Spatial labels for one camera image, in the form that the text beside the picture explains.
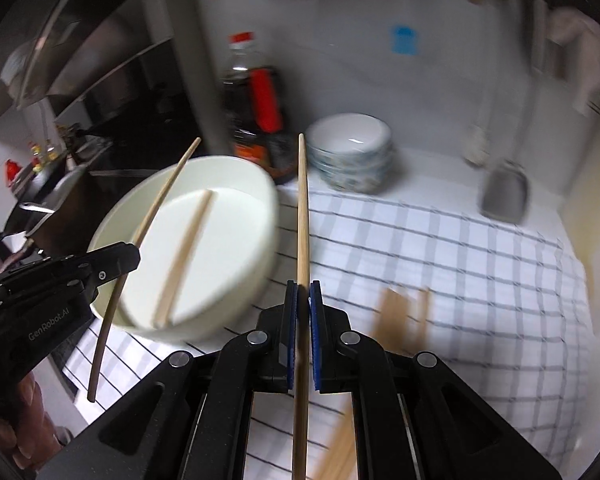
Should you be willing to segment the person's left hand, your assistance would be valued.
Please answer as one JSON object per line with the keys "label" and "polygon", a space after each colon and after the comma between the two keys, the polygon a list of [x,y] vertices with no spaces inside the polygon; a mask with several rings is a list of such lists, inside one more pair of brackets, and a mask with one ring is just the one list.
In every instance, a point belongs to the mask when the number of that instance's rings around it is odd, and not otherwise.
{"label": "person's left hand", "polygon": [[0,450],[20,471],[38,472],[62,450],[62,445],[33,373],[17,385],[15,396],[18,422],[12,426],[0,418]]}

